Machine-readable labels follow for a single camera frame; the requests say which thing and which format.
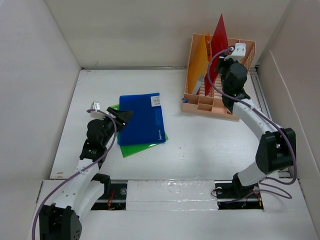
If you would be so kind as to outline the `orange folder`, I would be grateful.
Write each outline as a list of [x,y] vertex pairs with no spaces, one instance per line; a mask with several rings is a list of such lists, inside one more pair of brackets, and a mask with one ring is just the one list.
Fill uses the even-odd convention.
[[212,50],[210,34],[193,34],[187,71],[189,94],[198,94],[200,87],[205,81],[208,64],[211,58]]

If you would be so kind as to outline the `blue folder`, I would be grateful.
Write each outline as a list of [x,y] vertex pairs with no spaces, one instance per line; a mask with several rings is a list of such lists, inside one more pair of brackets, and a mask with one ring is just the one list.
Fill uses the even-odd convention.
[[166,142],[161,98],[158,92],[121,95],[119,110],[133,112],[129,123],[119,132],[120,146]]

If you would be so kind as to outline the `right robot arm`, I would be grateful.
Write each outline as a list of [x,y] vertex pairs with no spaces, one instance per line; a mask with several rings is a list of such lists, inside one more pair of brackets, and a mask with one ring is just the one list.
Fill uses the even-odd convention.
[[246,67],[229,55],[218,57],[214,70],[220,75],[223,105],[239,117],[259,140],[254,162],[237,172],[230,191],[237,198],[259,193],[257,184],[269,180],[270,174],[293,167],[289,185],[297,179],[296,133],[292,128],[282,128],[264,115],[244,90]]

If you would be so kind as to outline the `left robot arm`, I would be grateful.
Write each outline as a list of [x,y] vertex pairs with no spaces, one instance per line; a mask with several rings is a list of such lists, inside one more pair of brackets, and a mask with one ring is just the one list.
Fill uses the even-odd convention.
[[60,194],[47,205],[43,201],[32,224],[31,238],[39,228],[41,240],[78,240],[82,222],[99,198],[111,194],[110,176],[99,171],[114,145],[117,133],[131,120],[133,111],[120,111],[109,107],[103,112],[92,106],[87,110],[92,120],[87,124],[86,140],[82,147],[74,174],[60,183],[45,197]]

